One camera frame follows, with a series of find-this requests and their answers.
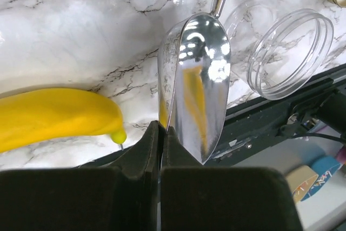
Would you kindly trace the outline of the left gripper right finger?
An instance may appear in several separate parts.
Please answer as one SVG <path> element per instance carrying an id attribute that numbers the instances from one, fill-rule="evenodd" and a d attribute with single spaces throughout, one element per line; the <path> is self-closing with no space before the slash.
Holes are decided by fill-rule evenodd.
<path id="1" fill-rule="evenodd" d="M 302 230 L 284 176 L 263 167 L 206 167 L 170 128 L 163 141 L 162 230 Z"/>

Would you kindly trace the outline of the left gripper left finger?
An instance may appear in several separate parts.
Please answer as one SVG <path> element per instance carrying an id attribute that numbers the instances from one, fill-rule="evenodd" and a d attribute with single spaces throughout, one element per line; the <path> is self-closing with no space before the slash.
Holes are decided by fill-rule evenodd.
<path id="1" fill-rule="evenodd" d="M 1 230 L 155 230 L 156 121 L 103 167 L 1 172 Z"/>

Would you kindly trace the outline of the shiny metal scoop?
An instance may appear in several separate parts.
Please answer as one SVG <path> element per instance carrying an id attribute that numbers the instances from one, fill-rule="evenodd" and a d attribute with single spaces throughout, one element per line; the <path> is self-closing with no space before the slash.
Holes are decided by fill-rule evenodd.
<path id="1" fill-rule="evenodd" d="M 231 47 L 219 21 L 226 0 L 212 0 L 174 25 L 158 49 L 159 122 L 201 164 L 223 130 L 230 84 Z"/>

